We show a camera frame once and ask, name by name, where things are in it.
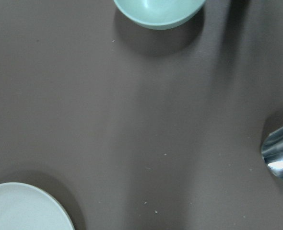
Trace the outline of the cream round plate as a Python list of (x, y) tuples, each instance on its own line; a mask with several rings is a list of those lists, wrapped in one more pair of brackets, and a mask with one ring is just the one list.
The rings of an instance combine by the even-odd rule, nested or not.
[(64, 207), (46, 191), (24, 183), (0, 184), (0, 230), (73, 230)]

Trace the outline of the metal scoop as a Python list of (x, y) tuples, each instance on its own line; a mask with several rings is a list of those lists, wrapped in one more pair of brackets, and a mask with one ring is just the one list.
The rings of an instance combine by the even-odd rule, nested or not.
[(266, 137), (261, 156), (269, 171), (283, 181), (283, 126)]

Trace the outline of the mint green bowl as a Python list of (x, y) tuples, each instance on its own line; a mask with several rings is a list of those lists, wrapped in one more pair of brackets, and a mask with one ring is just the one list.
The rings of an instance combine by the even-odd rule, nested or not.
[(115, 0), (117, 9), (132, 22), (152, 30), (167, 30), (189, 21), (205, 0)]

